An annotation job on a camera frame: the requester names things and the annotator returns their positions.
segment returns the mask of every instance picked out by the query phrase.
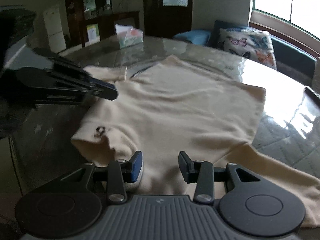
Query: orange butterfly print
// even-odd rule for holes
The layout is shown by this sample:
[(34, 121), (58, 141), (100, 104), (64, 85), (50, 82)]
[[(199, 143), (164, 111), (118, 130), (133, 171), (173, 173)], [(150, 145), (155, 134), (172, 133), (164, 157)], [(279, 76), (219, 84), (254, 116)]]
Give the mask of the orange butterfly print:
[(273, 56), (271, 53), (268, 53), (268, 54), (264, 54), (262, 53), (261, 51), (258, 51), (258, 50), (255, 50), (257, 56), (258, 56), (258, 60), (261, 62), (261, 63), (268, 63), (269, 65), (273, 66), (274, 63), (273, 63)]

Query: door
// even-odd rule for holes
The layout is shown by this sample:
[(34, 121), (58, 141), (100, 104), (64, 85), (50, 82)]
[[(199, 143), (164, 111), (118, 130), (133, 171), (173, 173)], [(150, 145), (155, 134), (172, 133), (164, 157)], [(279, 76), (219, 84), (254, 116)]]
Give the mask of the door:
[(191, 30), (192, 0), (144, 0), (145, 34), (172, 38)]

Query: pink butterfly print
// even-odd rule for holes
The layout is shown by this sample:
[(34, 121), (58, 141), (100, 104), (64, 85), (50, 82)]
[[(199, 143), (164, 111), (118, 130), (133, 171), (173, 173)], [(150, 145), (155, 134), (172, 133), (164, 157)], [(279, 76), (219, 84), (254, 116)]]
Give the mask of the pink butterfly print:
[(233, 45), (240, 45), (241, 47), (245, 47), (247, 46), (247, 39), (246, 38), (242, 38), (242, 39), (239, 39), (239, 40), (236, 40), (230, 36), (227, 36), (227, 38), (231, 41), (231, 43)]

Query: round table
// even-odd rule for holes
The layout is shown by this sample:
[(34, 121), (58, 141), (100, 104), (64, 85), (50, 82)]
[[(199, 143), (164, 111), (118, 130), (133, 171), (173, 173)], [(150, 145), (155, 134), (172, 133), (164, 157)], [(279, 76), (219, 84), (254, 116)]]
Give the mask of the round table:
[[(264, 87), (266, 102), (253, 145), (298, 170), (320, 178), (320, 109), (304, 86), (257, 62), (209, 47), (145, 37), (142, 44), (119, 50), (111, 38), (66, 57), (82, 66), (128, 66), (128, 78), (174, 54), (236, 81)], [(85, 160), (70, 138), (87, 111), (83, 106), (40, 106), (12, 136), (26, 190), (52, 180)]]

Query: throw pillow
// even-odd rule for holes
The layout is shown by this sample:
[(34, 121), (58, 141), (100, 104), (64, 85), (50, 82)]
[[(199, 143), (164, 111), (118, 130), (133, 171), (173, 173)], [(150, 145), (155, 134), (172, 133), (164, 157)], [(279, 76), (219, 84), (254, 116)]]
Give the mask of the throw pillow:
[(272, 41), (266, 31), (250, 29), (220, 29), (217, 49), (276, 68)]

